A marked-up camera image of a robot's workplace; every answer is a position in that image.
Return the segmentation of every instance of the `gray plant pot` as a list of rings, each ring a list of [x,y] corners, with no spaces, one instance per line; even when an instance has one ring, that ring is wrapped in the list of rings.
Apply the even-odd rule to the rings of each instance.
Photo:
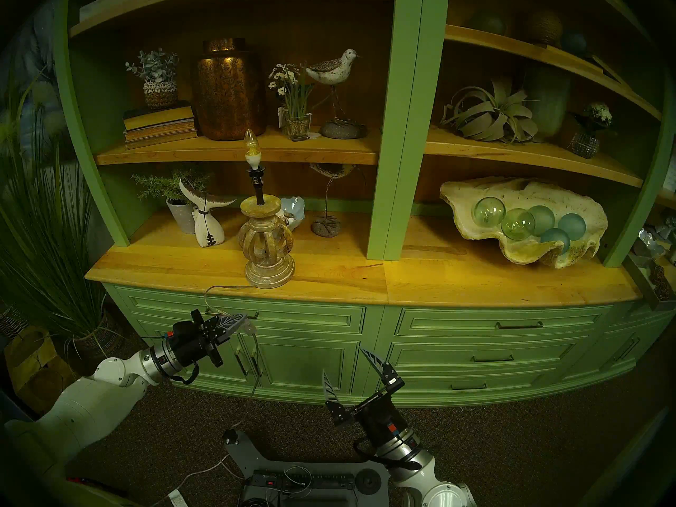
[[[171,211],[174,220],[179,224],[181,229],[186,234],[195,234],[195,219],[193,218],[194,206],[191,203],[183,205],[174,205],[167,200],[167,207]]]

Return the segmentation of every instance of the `shorebird statue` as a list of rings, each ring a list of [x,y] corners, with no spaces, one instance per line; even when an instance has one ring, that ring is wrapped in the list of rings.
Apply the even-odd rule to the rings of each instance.
[[[197,208],[193,211],[195,219],[195,237],[198,239],[200,247],[211,247],[220,245],[225,241],[223,227],[211,214],[211,209],[215,207],[227,207],[237,198],[232,196],[215,196],[201,191],[197,191],[184,185],[179,181],[181,192],[187,199],[192,201]]]
[[[334,118],[322,125],[320,133],[322,136],[334,139],[355,139],[365,136],[366,127],[353,120],[349,120],[345,111],[340,106],[338,94],[335,86],[344,82],[350,77],[352,62],[357,58],[357,51],[348,49],[337,59],[330,59],[325,62],[311,65],[305,69],[306,74],[312,79],[331,86],[331,94],[326,96],[315,107],[323,104],[328,98],[333,103]]]

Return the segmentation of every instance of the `light bulb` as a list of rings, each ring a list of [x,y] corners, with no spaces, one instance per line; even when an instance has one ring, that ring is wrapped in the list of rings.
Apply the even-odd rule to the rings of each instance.
[[[258,145],[258,138],[256,138],[256,135],[250,128],[247,129],[244,136],[244,143],[247,146],[244,157],[246,158],[249,167],[251,167],[252,170],[258,170],[258,166],[260,165],[260,145]]]

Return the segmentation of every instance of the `eucalyptus plant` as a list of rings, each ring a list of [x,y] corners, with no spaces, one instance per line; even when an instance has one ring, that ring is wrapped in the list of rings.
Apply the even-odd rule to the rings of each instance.
[[[159,48],[146,54],[139,52],[138,65],[125,63],[124,66],[135,76],[143,81],[161,83],[163,81],[173,81],[176,77],[176,66],[179,64],[179,56],[172,53],[169,56]]]
[[[26,96],[0,122],[0,293],[32,325],[67,339],[98,330],[105,291],[85,279],[93,200],[77,163],[45,137],[38,105],[30,149],[20,142]]]
[[[491,80],[493,94],[481,87],[464,87],[443,108],[441,125],[455,126],[464,137],[483,141],[500,140],[506,143],[528,141],[537,134],[533,113],[523,105],[526,93],[511,94],[512,79]],[[454,103],[455,98],[465,94]]]
[[[174,205],[185,205],[188,199],[185,198],[179,181],[184,185],[191,187],[196,191],[205,191],[209,185],[210,174],[201,172],[197,168],[174,169],[170,176],[155,176],[150,174],[132,174],[131,178],[137,185],[142,187],[139,199],[156,198],[166,199]]]

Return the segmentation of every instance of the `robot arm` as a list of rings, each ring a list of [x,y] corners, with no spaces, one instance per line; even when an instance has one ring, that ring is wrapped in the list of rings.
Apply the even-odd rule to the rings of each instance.
[[[361,349],[368,362],[379,373],[384,388],[362,403],[346,409],[333,391],[324,373],[326,407],[336,426],[357,420],[366,436],[354,442],[354,449],[363,458],[378,462],[387,468],[396,487],[408,488],[408,507],[477,507],[469,488],[464,483],[437,480],[435,459],[420,446],[399,411],[392,404],[391,395],[404,385],[403,379],[388,362],[365,349]],[[374,456],[360,449],[369,440],[376,448]]]
[[[52,409],[33,423],[12,420],[5,429],[32,467],[45,477],[62,478],[65,464],[88,445],[109,435],[144,395],[148,385],[171,378],[192,383],[198,360],[209,356],[223,364],[217,347],[240,326],[252,327],[245,314],[215,316],[207,321],[199,310],[193,321],[178,322],[159,345],[137,352],[128,360],[108,358],[94,375],[80,378],[59,396]],[[187,379],[177,376],[194,365]]]

